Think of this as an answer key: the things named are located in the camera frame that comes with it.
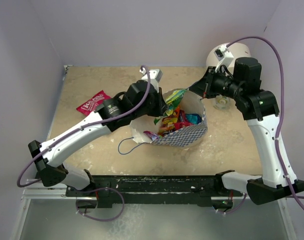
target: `candy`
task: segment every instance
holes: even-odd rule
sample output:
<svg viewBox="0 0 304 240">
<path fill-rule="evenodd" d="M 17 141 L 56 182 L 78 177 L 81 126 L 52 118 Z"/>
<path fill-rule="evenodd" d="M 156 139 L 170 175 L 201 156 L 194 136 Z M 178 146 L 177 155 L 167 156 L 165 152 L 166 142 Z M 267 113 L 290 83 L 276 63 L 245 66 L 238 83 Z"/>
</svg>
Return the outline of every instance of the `candy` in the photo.
<svg viewBox="0 0 304 240">
<path fill-rule="evenodd" d="M 163 125 L 166 125 L 166 124 L 169 124 L 169 123 L 175 124 L 175 123 L 177 123 L 177 120 L 178 120 L 177 117 L 171 117 L 171 116 L 165 117 L 162 120 L 162 127 L 163 127 Z"/>
<path fill-rule="evenodd" d="M 106 95 L 102 90 L 95 94 L 90 100 L 83 103 L 81 106 L 78 106 L 76 110 L 84 115 L 88 116 L 92 111 L 96 109 L 97 106 L 102 104 L 104 100 L 110 99 L 111 97 Z"/>
<path fill-rule="evenodd" d="M 163 136 L 166 136 L 166 135 L 168 135 L 168 134 L 171 134 L 171 133 L 174 132 L 174 131 L 175 131 L 175 129 L 168 130 L 168 131 L 163 132 L 162 135 L 163 135 Z"/>
<path fill-rule="evenodd" d="M 177 106 L 173 112 L 173 116 L 178 118 L 179 114 L 180 114 L 180 106 Z"/>
<path fill-rule="evenodd" d="M 162 133 L 164 133 L 164 132 L 168 132 L 168 131 L 170 131 L 170 130 L 173 130 L 175 128 L 175 126 L 173 125 L 173 124 L 171 124 L 171 125 L 167 125 L 167 126 L 162 126 L 162 127 L 160 127 L 160 129 L 158 130 L 158 133 L 159 134 L 162 134 Z"/>
<path fill-rule="evenodd" d="M 156 125 L 160 120 L 162 119 L 162 117 L 156 117 L 154 118 L 154 125 Z"/>
<path fill-rule="evenodd" d="M 185 127 L 188 127 L 188 126 L 191 126 L 191 125 L 193 125 L 193 124 L 188 122 L 188 121 L 182 121 L 182 122 L 174 123 L 175 130 L 185 128 Z"/>
<path fill-rule="evenodd" d="M 173 112 L 174 112 L 174 109 L 175 109 L 174 106 L 172 106 L 172 105 L 168 106 L 168 109 L 166 110 L 165 114 L 166 114 L 167 116 L 172 115 Z"/>
<path fill-rule="evenodd" d="M 150 139 L 152 139 L 152 141 L 155 141 L 156 139 L 161 138 L 161 136 L 159 136 L 158 134 L 153 133 L 153 132 L 151 132 L 151 131 L 144 131 L 144 133 L 145 133 Z"/>
<path fill-rule="evenodd" d="M 180 90 L 173 91 L 173 93 L 165 99 L 166 104 L 168 105 L 168 104 L 172 103 L 173 101 L 175 101 L 176 99 L 183 97 L 183 95 L 186 91 L 187 91 L 186 89 L 180 89 Z"/>
<path fill-rule="evenodd" d="M 192 124 L 198 124 L 202 121 L 202 118 L 198 114 L 186 114 L 187 121 Z"/>
<path fill-rule="evenodd" d="M 179 122 L 187 122 L 187 118 L 186 118 L 184 110 L 180 110 L 178 121 Z"/>
</svg>

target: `white wall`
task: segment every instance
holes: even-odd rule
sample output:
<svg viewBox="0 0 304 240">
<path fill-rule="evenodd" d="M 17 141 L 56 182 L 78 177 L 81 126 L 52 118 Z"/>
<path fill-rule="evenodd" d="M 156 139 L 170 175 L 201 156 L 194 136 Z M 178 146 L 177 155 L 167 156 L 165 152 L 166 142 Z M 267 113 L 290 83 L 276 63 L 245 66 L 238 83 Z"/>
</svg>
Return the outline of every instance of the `white wall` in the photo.
<svg viewBox="0 0 304 240">
<path fill-rule="evenodd" d="M 264 37 L 276 46 L 282 57 L 285 70 L 282 134 L 291 165 L 298 178 L 304 180 L 304 0 L 282 0 Z M 263 66 L 263 88 L 274 92 L 279 100 L 280 74 L 276 57 L 264 43 L 256 45 L 254 55 Z M 304 240 L 304 212 L 293 199 L 289 204 L 298 237 Z"/>
<path fill-rule="evenodd" d="M 16 178 L 31 159 L 27 144 L 46 137 L 63 73 L 31 3 L 0 0 L 0 240 L 10 238 L 22 193 Z"/>
<path fill-rule="evenodd" d="M 31 2 L 64 64 L 204 66 L 217 44 L 263 34 L 280 0 Z"/>
</svg>

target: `red candy wrapper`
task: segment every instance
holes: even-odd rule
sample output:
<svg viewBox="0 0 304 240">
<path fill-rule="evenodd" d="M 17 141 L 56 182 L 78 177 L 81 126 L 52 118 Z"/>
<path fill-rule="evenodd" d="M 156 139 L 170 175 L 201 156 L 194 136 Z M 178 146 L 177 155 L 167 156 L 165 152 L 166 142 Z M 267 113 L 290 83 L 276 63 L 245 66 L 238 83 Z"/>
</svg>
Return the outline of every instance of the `red candy wrapper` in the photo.
<svg viewBox="0 0 304 240">
<path fill-rule="evenodd" d="M 174 123 L 175 126 L 175 130 L 181 129 L 181 128 L 185 128 L 188 126 L 194 125 L 188 121 L 182 121 L 182 122 L 178 122 L 178 123 Z"/>
<path fill-rule="evenodd" d="M 81 106 L 77 107 L 76 110 L 78 110 L 80 113 L 83 113 L 84 115 L 88 116 L 104 100 L 107 100 L 110 98 L 111 97 L 106 95 L 105 92 L 102 90 L 102 91 L 98 92 L 97 94 L 95 94 L 90 100 L 83 103 Z"/>
<path fill-rule="evenodd" d="M 183 110 L 180 110 L 178 119 L 179 122 L 187 122 L 186 114 Z"/>
</svg>

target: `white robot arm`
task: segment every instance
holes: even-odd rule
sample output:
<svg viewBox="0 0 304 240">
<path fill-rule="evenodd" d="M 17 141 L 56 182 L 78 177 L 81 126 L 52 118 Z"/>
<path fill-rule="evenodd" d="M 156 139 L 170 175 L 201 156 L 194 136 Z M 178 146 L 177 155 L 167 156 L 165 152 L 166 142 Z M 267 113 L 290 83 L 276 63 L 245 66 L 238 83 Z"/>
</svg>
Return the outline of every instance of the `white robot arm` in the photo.
<svg viewBox="0 0 304 240">
<path fill-rule="evenodd" d="M 189 90 L 204 97 L 215 98 L 223 95 L 236 102 L 250 127 L 262 163 L 263 175 L 252 176 L 235 171 L 220 173 L 224 188 L 247 193 L 251 200 L 260 205 L 291 195 L 285 173 L 276 152 L 275 141 L 279 141 L 280 152 L 288 171 L 288 178 L 294 190 L 304 191 L 304 181 L 298 180 L 286 154 L 280 134 L 276 139 L 276 129 L 280 121 L 279 108 L 274 94 L 260 89 L 261 65 L 252 57 L 236 59 L 233 75 L 217 71 L 233 60 L 226 45 L 219 47 L 215 54 L 220 62 L 217 67 L 208 67 L 205 75 Z"/>
<path fill-rule="evenodd" d="M 147 99 L 137 110 L 114 121 L 97 123 L 120 116 L 139 103 L 146 92 L 148 80 L 146 71 L 141 72 L 142 79 L 133 83 L 127 92 L 118 93 L 114 98 L 104 101 L 89 116 L 69 130 L 48 141 L 39 143 L 34 140 L 28 145 L 33 157 L 45 152 L 35 161 L 38 174 L 45 187 L 63 183 L 77 190 L 87 188 L 93 184 L 90 173 L 64 163 L 71 154 L 94 139 L 108 135 L 142 115 L 154 117 L 163 115 L 166 104 L 162 97 L 162 90 L 158 87 L 162 72 L 159 69 L 152 69 L 149 71 L 151 86 Z"/>
</svg>

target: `candy wrapper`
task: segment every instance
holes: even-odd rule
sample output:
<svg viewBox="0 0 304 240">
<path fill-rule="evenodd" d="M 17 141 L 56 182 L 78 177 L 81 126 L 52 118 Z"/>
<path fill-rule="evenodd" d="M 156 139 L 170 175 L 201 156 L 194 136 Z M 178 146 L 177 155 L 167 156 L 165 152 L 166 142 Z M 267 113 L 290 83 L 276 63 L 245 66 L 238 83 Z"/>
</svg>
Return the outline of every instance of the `candy wrapper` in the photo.
<svg viewBox="0 0 304 240">
<path fill-rule="evenodd" d="M 165 99 L 165 103 L 168 105 L 168 109 L 165 112 L 167 116 L 170 116 L 174 113 L 174 110 L 180 104 L 181 100 L 183 99 L 184 93 L 186 91 L 187 91 L 186 89 L 175 90 L 171 95 L 169 95 Z"/>
<path fill-rule="evenodd" d="M 180 89 L 174 89 L 164 93 L 164 99 L 167 99 L 167 97 L 169 97 L 174 91 L 179 90 Z M 133 140 L 138 144 L 145 142 L 153 145 L 165 145 L 179 148 L 189 148 L 198 144 L 208 130 L 205 107 L 201 102 L 200 97 L 191 91 L 186 91 L 181 99 L 181 102 L 179 103 L 179 107 L 180 111 L 178 118 L 180 116 L 180 112 L 183 111 L 185 114 L 198 114 L 201 116 L 201 122 L 195 125 L 189 125 L 189 122 L 184 121 L 184 123 L 178 125 L 178 127 L 181 127 L 178 130 L 165 129 L 162 133 L 164 135 L 162 138 L 152 140 L 144 133 L 144 131 L 157 133 L 159 128 L 162 127 L 162 121 L 159 120 L 156 124 L 154 124 L 154 117 L 145 115 L 133 120 L 129 126 Z"/>
<path fill-rule="evenodd" d="M 159 139 L 159 138 L 162 137 L 162 136 L 160 136 L 160 135 L 158 135 L 158 134 L 156 134 L 156 133 L 153 133 L 153 132 L 151 132 L 151 131 L 144 131 L 144 133 L 145 133 L 149 138 L 151 138 L 152 141 L 155 141 L 156 139 Z"/>
<path fill-rule="evenodd" d="M 174 124 L 169 124 L 167 126 L 162 126 L 158 129 L 158 134 L 164 135 L 164 133 L 172 132 L 175 129 Z"/>
<path fill-rule="evenodd" d="M 162 125 L 167 125 L 168 123 L 175 124 L 177 123 L 177 117 L 169 116 L 162 119 Z"/>
<path fill-rule="evenodd" d="M 184 110 L 180 111 L 178 119 L 180 122 L 187 122 L 187 118 Z"/>
<path fill-rule="evenodd" d="M 88 116 L 92 111 L 96 109 L 104 100 L 110 99 L 111 97 L 106 95 L 104 91 L 100 91 L 95 94 L 90 100 L 78 106 L 76 110 L 84 115 Z"/>
<path fill-rule="evenodd" d="M 199 124 L 202 118 L 198 114 L 186 114 L 187 121 L 192 124 Z"/>
</svg>

